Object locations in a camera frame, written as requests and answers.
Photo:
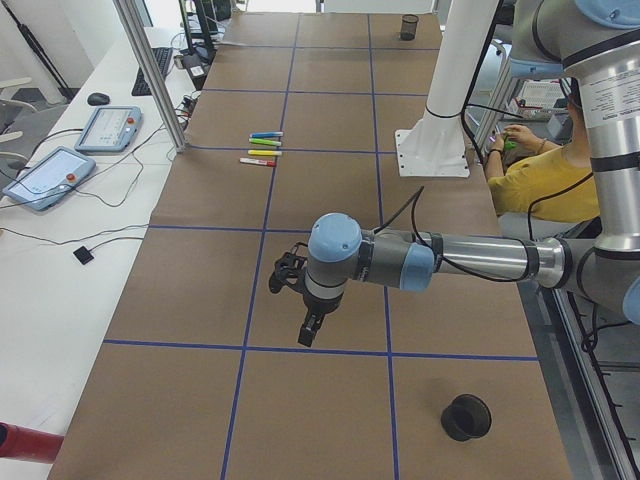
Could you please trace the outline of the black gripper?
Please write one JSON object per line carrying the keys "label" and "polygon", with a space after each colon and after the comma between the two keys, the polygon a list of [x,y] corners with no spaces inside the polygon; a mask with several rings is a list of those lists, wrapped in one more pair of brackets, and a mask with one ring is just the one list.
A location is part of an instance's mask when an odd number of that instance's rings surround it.
{"label": "black gripper", "polygon": [[303,294],[303,302],[307,307],[307,314],[299,330],[298,343],[311,347],[318,331],[321,329],[324,315],[334,312],[341,303],[343,295],[324,299],[319,298],[311,293]]}

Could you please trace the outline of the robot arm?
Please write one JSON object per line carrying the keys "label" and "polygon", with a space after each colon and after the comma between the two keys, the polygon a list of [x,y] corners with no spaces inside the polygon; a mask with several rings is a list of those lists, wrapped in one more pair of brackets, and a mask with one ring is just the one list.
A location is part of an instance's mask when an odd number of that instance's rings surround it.
{"label": "robot arm", "polygon": [[417,231],[372,232],[330,213],[312,227],[296,288],[310,346],[354,279],[421,291],[438,271],[498,282],[533,278],[639,319],[639,5],[635,1],[521,1],[514,60],[557,64],[577,80],[602,230],[592,240],[517,240]]}

